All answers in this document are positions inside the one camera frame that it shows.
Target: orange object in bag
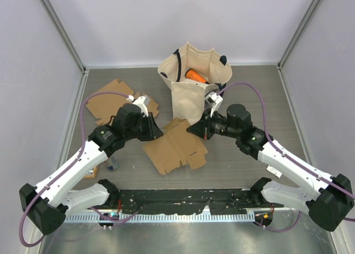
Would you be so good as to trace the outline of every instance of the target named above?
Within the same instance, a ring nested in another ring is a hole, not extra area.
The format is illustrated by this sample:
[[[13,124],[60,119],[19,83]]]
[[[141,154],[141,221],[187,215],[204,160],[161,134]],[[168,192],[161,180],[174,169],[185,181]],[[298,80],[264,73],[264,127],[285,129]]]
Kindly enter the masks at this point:
[[[189,69],[186,74],[185,74],[186,78],[194,80],[194,81],[198,81],[198,82],[202,82],[205,84],[209,84],[209,82],[204,79],[202,76],[200,76],[196,71],[194,71],[193,69]]]

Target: floor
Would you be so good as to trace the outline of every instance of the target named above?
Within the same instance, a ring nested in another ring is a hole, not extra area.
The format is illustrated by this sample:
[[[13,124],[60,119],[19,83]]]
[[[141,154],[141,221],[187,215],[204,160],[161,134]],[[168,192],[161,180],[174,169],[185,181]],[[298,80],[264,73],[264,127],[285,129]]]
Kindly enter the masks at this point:
[[[276,66],[237,66],[232,67],[232,70],[229,83],[249,82],[261,92],[266,103],[270,134],[286,149],[305,159]],[[173,118],[170,89],[160,79],[156,68],[90,70],[84,98],[116,78],[125,81],[134,91],[146,92],[153,97],[159,104],[160,115],[156,117],[158,126],[163,127]],[[225,115],[226,108],[232,103],[245,105],[253,123],[262,128],[261,104],[250,88],[234,87],[227,91],[219,112]],[[89,134],[95,128],[95,118],[86,108],[84,121],[85,131]],[[80,145],[77,123],[69,155],[73,155]],[[120,164],[117,171],[108,171],[102,165],[95,179],[84,179],[74,189],[89,187],[99,179],[108,179],[121,189],[243,188],[252,186],[263,176],[277,180],[266,171],[265,164],[240,152],[230,138],[215,135],[205,142],[209,153],[206,156],[207,164],[203,167],[190,170],[189,166],[184,166],[167,175],[158,173],[141,145],[137,140],[128,142],[125,148],[114,154]],[[286,177],[278,181],[294,185]]]
[[[271,227],[290,227],[296,217],[297,212],[276,211]],[[99,229],[97,223],[65,223],[55,236],[45,238],[39,253],[337,253],[330,233],[304,214],[299,224],[285,233],[263,230],[250,222],[128,223],[112,230],[95,229]],[[63,238],[74,242],[64,242]]]

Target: canvas bag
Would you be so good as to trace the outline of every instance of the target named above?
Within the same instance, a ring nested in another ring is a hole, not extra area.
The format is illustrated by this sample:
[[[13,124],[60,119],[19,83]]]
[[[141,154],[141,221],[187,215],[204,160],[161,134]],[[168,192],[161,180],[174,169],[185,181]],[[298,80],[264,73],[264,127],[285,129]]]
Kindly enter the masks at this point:
[[[209,84],[185,78],[193,69]],[[205,95],[225,87],[232,77],[227,58],[212,50],[197,50],[188,42],[158,67],[158,73],[171,89],[174,118],[187,119],[190,125],[197,123],[205,109]]]

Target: white wall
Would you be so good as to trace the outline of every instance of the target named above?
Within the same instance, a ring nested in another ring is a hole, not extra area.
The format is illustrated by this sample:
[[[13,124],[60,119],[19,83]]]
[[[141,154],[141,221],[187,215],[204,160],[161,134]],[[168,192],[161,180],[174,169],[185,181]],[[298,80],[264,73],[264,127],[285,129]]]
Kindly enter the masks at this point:
[[[0,0],[0,36],[0,253],[21,253],[18,191],[55,170],[80,71],[39,0]]]
[[[342,173],[355,191],[355,4],[323,0],[285,65],[313,163]],[[350,214],[355,217],[355,210]],[[346,223],[355,253],[355,223]]]
[[[160,64],[189,41],[279,62],[311,0],[50,0],[86,66]]]

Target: gray wooden tabletop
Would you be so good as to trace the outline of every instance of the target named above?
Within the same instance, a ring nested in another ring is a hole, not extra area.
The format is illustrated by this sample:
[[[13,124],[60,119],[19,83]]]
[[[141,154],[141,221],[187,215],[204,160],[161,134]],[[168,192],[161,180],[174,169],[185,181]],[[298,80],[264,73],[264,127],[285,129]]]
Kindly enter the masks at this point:
[[[232,70],[229,84],[236,81],[249,82],[262,94],[270,134],[286,149],[305,159],[276,66],[237,66],[232,67]],[[92,69],[84,98],[116,78],[125,81],[135,92],[146,92],[153,97],[159,104],[160,114],[155,119],[158,126],[163,127],[173,118],[170,89],[160,79],[156,68]],[[231,88],[225,93],[219,112],[225,115],[226,108],[233,103],[243,104],[251,113],[254,125],[262,128],[261,104],[253,90],[248,87]],[[95,118],[86,108],[84,121],[86,134],[89,134],[96,125]],[[80,145],[77,122],[69,155],[73,155]],[[131,140],[114,154],[120,166],[117,171],[111,172],[101,164],[96,178],[83,179],[74,189],[84,189],[100,179],[108,179],[121,189],[239,188],[250,187],[263,176],[294,186],[286,177],[277,179],[266,171],[265,164],[243,154],[233,139],[215,135],[205,141],[205,145],[209,152],[206,165],[197,170],[182,166],[167,175],[160,175],[144,152],[142,143]]]

